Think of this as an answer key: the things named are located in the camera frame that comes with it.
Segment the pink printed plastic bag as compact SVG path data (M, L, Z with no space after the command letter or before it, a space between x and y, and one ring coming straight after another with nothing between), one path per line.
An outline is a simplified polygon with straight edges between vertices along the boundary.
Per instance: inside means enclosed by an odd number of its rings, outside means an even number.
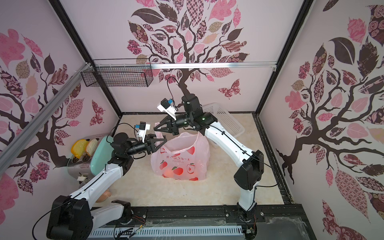
M205 136L183 132L151 155L151 167L158 176L163 177L165 171L172 170L175 180L203 181L207 178L210 156Z

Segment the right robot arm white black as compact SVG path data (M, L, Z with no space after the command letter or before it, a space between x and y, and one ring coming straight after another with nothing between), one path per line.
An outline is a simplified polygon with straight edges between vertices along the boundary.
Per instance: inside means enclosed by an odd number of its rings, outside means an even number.
M190 126L192 130L218 145L238 167L234 180L241 188L237 203L241 219L251 221L256 214L256 189L264 173L264 155L260 150L253 151L233 137L211 113L205 112L198 97L187 94L182 97L185 113L177 114L173 100L163 99L158 110L167 113L158 126L157 132L179 134L179 129Z

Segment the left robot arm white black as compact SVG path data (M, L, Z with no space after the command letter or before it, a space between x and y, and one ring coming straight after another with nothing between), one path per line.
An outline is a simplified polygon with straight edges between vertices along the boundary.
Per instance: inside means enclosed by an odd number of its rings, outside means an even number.
M152 154L161 149L167 139L148 135L144 142L129 138L126 133L114 136L111 159L104 169L87 184L69 196L55 199L50 212L47 238L51 240L86 240L92 231L124 214L130 214L129 203L114 201L106 207L92 207L102 194L131 168L136 154Z

